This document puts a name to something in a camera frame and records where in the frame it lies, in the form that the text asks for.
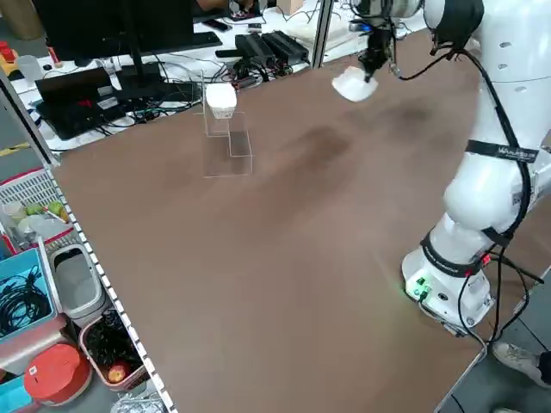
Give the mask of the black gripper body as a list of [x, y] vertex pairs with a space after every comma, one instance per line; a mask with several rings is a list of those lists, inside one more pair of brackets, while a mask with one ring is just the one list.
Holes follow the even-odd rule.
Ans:
[[380, 19], [372, 22], [371, 28], [368, 37], [368, 50], [372, 53], [388, 54], [395, 35], [393, 21], [391, 19]]

